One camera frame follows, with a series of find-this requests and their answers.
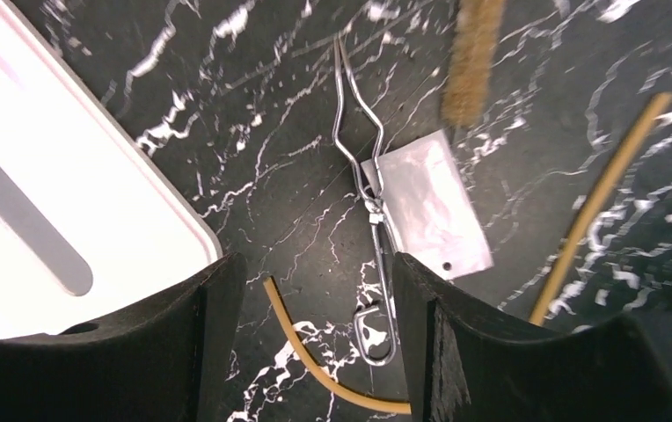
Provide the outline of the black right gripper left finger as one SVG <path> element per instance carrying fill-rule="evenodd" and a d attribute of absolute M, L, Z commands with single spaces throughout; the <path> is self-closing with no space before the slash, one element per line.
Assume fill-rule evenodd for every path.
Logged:
<path fill-rule="evenodd" d="M 0 339 L 0 421 L 212 421 L 246 262 L 193 277 L 57 335 Z"/>

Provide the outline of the metal crucible tongs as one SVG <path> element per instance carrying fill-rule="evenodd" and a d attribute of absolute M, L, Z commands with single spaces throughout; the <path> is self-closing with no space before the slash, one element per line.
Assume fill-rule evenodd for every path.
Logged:
<path fill-rule="evenodd" d="M 332 48 L 334 60 L 334 81 L 337 98 L 336 112 L 332 126 L 332 140 L 340 153 L 349 162 L 354 177 L 354 185 L 360 197 L 362 198 L 362 202 L 365 208 L 369 213 L 369 225 L 373 250 L 375 253 L 376 273 L 382 293 L 382 302 L 380 304 L 371 304 L 364 309 L 357 310 L 354 313 L 353 324 L 356 335 L 356 344 L 362 359 L 368 365 L 371 367 L 384 367 L 393 361 L 398 350 L 398 335 L 396 333 L 398 322 L 395 309 L 392 304 L 391 281 L 385 268 L 383 243 L 381 240 L 381 229 L 386 226 L 387 219 L 384 212 L 384 201 L 382 198 L 384 181 L 380 165 L 378 163 L 378 158 L 383 151 L 385 130 L 384 124 L 380 121 L 372 108 L 362 97 L 355 79 L 353 67 L 348 59 L 346 46 L 340 35 L 335 36 L 333 39 Z M 374 141 L 372 153 L 370 156 L 370 161 L 372 162 L 376 172 L 376 182 L 369 186 L 365 184 L 360 163 L 357 161 L 355 155 L 352 154 L 352 152 L 340 139 L 340 130 L 345 112 L 346 86 L 350 88 L 357 105 L 376 129 L 376 139 Z M 364 320 L 380 309 L 385 311 L 385 315 L 387 317 L 386 338 L 389 340 L 389 349 L 383 356 L 374 357 L 370 354 L 369 348 L 366 345 L 366 337 L 363 334 L 363 328 Z"/>

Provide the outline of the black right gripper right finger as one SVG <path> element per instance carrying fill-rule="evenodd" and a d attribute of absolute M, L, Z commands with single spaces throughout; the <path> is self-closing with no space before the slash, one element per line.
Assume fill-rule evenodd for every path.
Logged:
<path fill-rule="evenodd" d="M 672 421 L 672 312 L 628 312 L 563 334 L 405 253 L 392 280 L 414 420 Z"/>

